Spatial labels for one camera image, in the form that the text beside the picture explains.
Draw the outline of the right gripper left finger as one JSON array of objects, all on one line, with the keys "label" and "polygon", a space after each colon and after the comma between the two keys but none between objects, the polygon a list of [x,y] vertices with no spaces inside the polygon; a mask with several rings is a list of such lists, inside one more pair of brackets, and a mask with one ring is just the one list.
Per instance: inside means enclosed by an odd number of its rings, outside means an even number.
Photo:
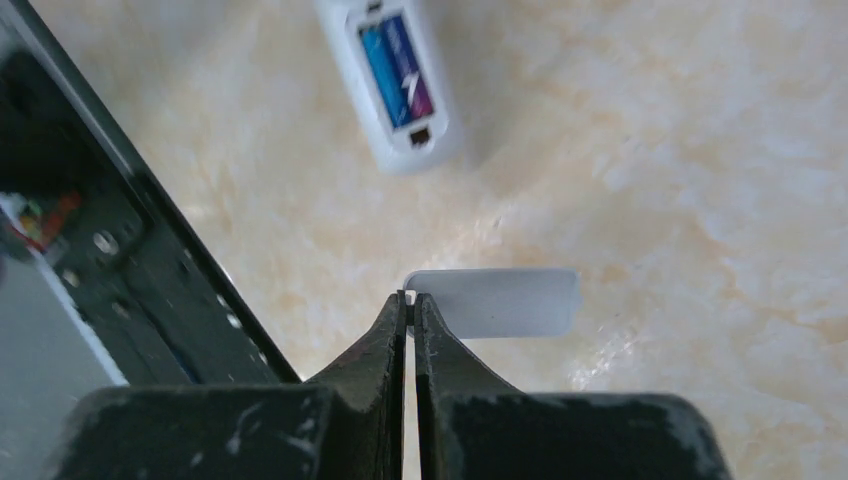
[{"label": "right gripper left finger", "polygon": [[407,304],[298,384],[114,387],[84,397],[50,479],[398,479]]}]

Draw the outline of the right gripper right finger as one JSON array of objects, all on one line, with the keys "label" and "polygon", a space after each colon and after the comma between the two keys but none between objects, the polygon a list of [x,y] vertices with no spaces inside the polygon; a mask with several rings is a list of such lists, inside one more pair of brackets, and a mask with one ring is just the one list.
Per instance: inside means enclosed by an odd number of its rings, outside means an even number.
[{"label": "right gripper right finger", "polygon": [[449,330],[435,299],[413,310],[425,479],[729,479],[706,418],[659,393],[525,393]]}]

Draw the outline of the white battery cover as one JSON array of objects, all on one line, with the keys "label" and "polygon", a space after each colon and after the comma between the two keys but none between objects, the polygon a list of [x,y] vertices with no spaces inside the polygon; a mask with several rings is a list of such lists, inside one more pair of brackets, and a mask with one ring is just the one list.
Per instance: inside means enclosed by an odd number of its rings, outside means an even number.
[{"label": "white battery cover", "polygon": [[570,268],[419,270],[403,290],[410,299],[430,295],[460,339],[563,336],[582,303]]}]

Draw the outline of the white remote control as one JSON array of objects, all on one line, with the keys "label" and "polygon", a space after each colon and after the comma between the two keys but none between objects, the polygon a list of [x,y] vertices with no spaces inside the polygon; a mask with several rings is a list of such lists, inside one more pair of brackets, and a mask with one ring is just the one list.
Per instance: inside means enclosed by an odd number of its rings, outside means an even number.
[{"label": "white remote control", "polygon": [[410,175],[459,156],[463,123],[424,2],[314,6],[378,169]]}]

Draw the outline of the purple AAA battery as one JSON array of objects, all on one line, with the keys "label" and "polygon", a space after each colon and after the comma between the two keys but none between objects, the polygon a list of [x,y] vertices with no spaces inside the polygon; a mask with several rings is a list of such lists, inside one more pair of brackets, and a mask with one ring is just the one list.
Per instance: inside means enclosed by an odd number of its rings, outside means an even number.
[{"label": "purple AAA battery", "polygon": [[433,101],[408,35],[403,15],[397,14],[384,19],[380,28],[390,49],[401,93],[411,119],[418,120],[433,114]]}]

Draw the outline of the blue AAA battery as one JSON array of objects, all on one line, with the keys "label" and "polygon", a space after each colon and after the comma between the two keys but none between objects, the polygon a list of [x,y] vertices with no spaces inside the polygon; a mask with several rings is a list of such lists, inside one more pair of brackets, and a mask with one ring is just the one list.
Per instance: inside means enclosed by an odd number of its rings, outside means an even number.
[{"label": "blue AAA battery", "polygon": [[411,114],[388,40],[376,25],[361,29],[359,34],[389,121],[394,129],[403,127],[411,121]]}]

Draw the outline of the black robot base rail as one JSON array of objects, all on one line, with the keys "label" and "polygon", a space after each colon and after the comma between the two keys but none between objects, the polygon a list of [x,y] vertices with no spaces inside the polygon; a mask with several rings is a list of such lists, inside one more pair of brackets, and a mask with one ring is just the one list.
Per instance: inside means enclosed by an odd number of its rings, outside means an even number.
[{"label": "black robot base rail", "polygon": [[1,248],[46,271],[121,381],[299,382],[27,1],[1,5]]}]

